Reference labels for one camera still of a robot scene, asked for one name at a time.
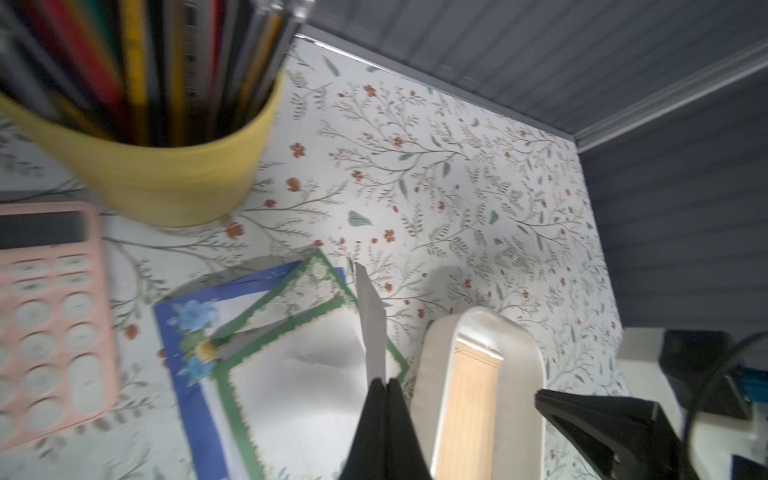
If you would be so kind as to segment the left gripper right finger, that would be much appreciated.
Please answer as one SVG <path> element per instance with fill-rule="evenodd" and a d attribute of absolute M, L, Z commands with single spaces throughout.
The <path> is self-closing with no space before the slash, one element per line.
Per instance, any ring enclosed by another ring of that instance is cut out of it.
<path fill-rule="evenodd" d="M 696 479 L 659 403 L 542 389 L 536 410 L 601 479 Z"/>

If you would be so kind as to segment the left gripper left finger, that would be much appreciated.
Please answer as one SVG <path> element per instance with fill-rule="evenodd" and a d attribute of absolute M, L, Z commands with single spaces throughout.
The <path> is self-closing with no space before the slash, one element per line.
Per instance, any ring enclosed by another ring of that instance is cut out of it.
<path fill-rule="evenodd" d="M 400 382 L 369 386 L 342 479 L 429 479 Z"/>

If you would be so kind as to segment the beige stationery paper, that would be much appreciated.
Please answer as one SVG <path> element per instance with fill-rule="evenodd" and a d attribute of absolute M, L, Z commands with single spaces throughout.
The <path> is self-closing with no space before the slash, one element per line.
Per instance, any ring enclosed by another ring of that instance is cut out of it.
<path fill-rule="evenodd" d="M 443 432 L 438 479 L 489 479 L 496 389 L 503 357 L 468 340 L 457 340 Z"/>

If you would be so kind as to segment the white plastic storage box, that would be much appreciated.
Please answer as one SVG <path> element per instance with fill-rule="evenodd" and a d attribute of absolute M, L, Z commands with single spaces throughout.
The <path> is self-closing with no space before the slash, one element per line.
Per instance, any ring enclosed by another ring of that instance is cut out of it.
<path fill-rule="evenodd" d="M 503 357 L 489 479 L 543 476 L 543 417 L 534 395 L 545 386 L 543 357 L 524 328 L 484 307 L 443 317 L 427 329 L 410 412 L 426 465 L 436 477 L 444 415 L 457 340 L 463 338 Z"/>

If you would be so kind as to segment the green floral stationery paper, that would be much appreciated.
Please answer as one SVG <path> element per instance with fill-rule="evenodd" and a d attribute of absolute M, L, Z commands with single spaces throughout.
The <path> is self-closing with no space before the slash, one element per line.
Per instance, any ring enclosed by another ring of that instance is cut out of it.
<path fill-rule="evenodd" d="M 357 298 L 342 276 L 323 251 L 315 249 L 275 288 L 218 329 L 210 337 L 210 343 L 215 349 L 221 349 L 238 334 L 298 317 L 337 299 L 342 305 L 359 311 Z"/>

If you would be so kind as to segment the blue floral stationery paper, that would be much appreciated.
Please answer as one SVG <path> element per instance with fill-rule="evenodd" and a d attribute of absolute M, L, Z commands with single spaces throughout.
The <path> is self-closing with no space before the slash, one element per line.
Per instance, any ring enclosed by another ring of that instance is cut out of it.
<path fill-rule="evenodd" d="M 282 321 L 238 334 L 221 349 L 211 345 L 210 337 L 275 288 L 299 263 L 188 293 L 160 303 L 155 309 L 182 423 L 201 479 L 233 479 L 233 462 L 226 451 L 228 435 L 216 393 L 215 368 Z"/>

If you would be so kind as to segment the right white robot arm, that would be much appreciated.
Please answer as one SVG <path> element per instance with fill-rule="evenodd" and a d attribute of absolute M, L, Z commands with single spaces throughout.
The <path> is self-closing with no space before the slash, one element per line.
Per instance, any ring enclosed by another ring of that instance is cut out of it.
<path fill-rule="evenodd" d="M 724 331 L 628 328 L 617 364 L 631 395 L 659 403 L 681 436 L 701 384 L 734 345 Z M 696 415 L 689 460 L 701 479 L 731 479 L 736 460 L 767 466 L 767 404 L 749 397 L 744 367 L 738 357 Z"/>

